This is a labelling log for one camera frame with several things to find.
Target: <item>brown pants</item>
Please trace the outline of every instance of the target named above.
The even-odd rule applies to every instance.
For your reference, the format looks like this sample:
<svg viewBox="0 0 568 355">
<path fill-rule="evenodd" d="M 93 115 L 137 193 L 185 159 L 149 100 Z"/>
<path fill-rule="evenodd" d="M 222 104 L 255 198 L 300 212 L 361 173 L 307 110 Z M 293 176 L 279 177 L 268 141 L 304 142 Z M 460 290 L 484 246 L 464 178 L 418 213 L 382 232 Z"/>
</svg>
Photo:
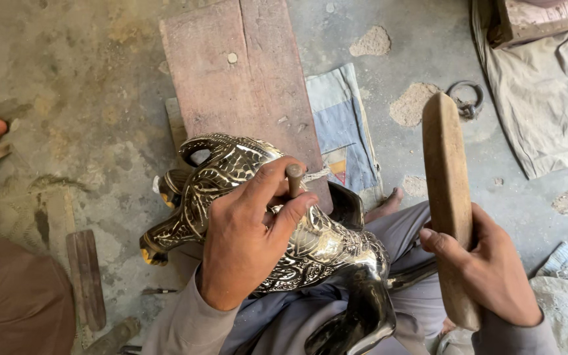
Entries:
<svg viewBox="0 0 568 355">
<path fill-rule="evenodd" d="M 66 355 L 75 333 L 62 267 L 0 238 L 0 355 Z"/>
</svg>

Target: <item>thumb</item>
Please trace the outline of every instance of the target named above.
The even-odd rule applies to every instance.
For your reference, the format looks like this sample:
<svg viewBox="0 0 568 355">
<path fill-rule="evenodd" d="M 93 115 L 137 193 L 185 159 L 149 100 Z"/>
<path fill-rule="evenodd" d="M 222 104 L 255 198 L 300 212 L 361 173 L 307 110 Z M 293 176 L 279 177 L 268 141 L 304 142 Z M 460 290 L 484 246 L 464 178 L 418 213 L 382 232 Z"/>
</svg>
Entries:
<svg viewBox="0 0 568 355">
<path fill-rule="evenodd" d="M 470 253 L 460 246 L 457 239 L 432 229 L 423 228 L 420 230 L 420 243 L 426 251 L 435 253 L 458 269 L 471 258 Z"/>
<path fill-rule="evenodd" d="M 286 237 L 287 239 L 296 230 L 297 223 L 302 219 L 308 208 L 319 202 L 319 198 L 312 192 L 303 194 L 288 201 L 277 214 L 275 223 L 271 229 L 271 236 L 275 238 Z"/>
</svg>

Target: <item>shirt sleeve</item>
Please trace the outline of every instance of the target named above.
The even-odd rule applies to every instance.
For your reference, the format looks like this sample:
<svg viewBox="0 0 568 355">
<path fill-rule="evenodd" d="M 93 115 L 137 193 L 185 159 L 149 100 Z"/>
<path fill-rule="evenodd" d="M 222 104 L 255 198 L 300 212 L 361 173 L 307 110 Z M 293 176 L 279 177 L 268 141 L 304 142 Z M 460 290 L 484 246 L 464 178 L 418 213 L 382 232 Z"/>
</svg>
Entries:
<svg viewBox="0 0 568 355">
<path fill-rule="evenodd" d="M 220 351 L 240 306 L 230 311 L 210 307 L 196 289 L 195 274 L 151 325 L 142 355 L 211 355 Z"/>
<path fill-rule="evenodd" d="M 552 327 L 544 313 L 543 320 L 536 327 L 518 327 L 484 310 L 482 329 L 473 334 L 472 342 L 476 355 L 560 354 Z"/>
</svg>

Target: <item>red triangle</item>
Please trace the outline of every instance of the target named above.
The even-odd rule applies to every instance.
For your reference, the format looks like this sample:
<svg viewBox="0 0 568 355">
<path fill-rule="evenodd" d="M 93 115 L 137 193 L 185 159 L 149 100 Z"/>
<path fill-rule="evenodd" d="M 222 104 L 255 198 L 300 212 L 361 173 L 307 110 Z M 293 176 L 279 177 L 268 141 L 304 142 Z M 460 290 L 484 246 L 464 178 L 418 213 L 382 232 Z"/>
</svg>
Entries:
<svg viewBox="0 0 568 355">
<path fill-rule="evenodd" d="M 336 176 L 337 179 L 339 179 L 339 181 L 341 181 L 343 183 L 343 186 L 345 186 L 345 171 L 342 171 L 340 173 L 336 173 L 335 176 Z"/>
</svg>

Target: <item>metal elephant figurine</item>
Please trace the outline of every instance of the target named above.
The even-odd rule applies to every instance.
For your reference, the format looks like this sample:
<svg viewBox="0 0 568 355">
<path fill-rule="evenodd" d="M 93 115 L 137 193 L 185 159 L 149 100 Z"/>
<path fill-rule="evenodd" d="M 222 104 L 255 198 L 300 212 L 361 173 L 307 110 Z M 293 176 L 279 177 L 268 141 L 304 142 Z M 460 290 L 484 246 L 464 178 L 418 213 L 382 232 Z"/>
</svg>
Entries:
<svg viewBox="0 0 568 355">
<path fill-rule="evenodd" d="M 209 150 L 209 157 L 196 164 L 191 157 L 200 150 Z M 252 178 L 263 164 L 283 156 L 265 141 L 224 133 L 189 139 L 180 155 L 195 169 L 171 170 L 158 183 L 162 198 L 175 209 L 139 238 L 141 253 L 150 264 L 166 264 L 167 252 L 188 241 L 203 243 L 211 202 Z M 336 184 L 330 188 L 335 205 L 331 217 L 341 223 L 312 206 L 291 235 L 286 253 L 254 294 L 296 291 L 326 282 L 347 289 L 347 309 L 311 334 L 305 350 L 308 355 L 365 354 L 395 331 L 390 293 L 411 286 L 435 268 L 428 264 L 390 275 L 387 251 L 362 228 L 360 198 Z M 270 208 L 277 213 L 280 207 Z"/>
</svg>

